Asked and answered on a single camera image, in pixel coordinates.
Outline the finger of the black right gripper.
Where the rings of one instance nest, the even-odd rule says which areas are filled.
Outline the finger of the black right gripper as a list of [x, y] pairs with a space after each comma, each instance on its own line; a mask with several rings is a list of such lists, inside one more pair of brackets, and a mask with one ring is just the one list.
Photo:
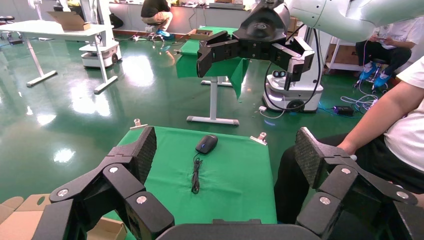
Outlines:
[[213, 63], [236, 58], [239, 52], [239, 40], [225, 30], [200, 40], [196, 61], [197, 76], [203, 78]]
[[273, 43], [270, 61], [285, 70], [284, 90], [288, 91], [291, 83], [299, 82], [302, 73], [311, 69], [315, 51], [300, 37], [295, 36], [286, 45]]

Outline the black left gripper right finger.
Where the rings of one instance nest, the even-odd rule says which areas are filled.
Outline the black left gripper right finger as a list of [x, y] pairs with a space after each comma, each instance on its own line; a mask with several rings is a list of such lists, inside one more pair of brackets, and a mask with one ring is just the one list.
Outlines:
[[378, 240], [423, 239], [424, 210], [414, 194], [365, 171], [342, 149], [319, 142], [306, 127], [296, 133], [295, 159], [316, 190], [297, 225], [326, 240], [341, 214], [350, 212]]

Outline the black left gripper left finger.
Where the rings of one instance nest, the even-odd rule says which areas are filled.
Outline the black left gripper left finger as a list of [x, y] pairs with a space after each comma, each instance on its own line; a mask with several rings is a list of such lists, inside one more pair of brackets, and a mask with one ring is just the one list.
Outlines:
[[175, 219], [145, 186], [156, 150], [155, 128], [147, 126], [135, 142], [114, 147], [96, 168], [55, 189], [33, 239], [85, 240], [112, 211], [136, 239], [157, 239]]

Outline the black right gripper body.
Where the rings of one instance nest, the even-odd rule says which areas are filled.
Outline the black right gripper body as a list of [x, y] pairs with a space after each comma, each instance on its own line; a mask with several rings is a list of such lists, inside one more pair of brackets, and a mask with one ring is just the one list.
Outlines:
[[290, 17], [283, 0], [260, 1], [232, 33], [232, 38], [238, 40], [238, 56], [269, 60], [272, 45], [286, 42]]

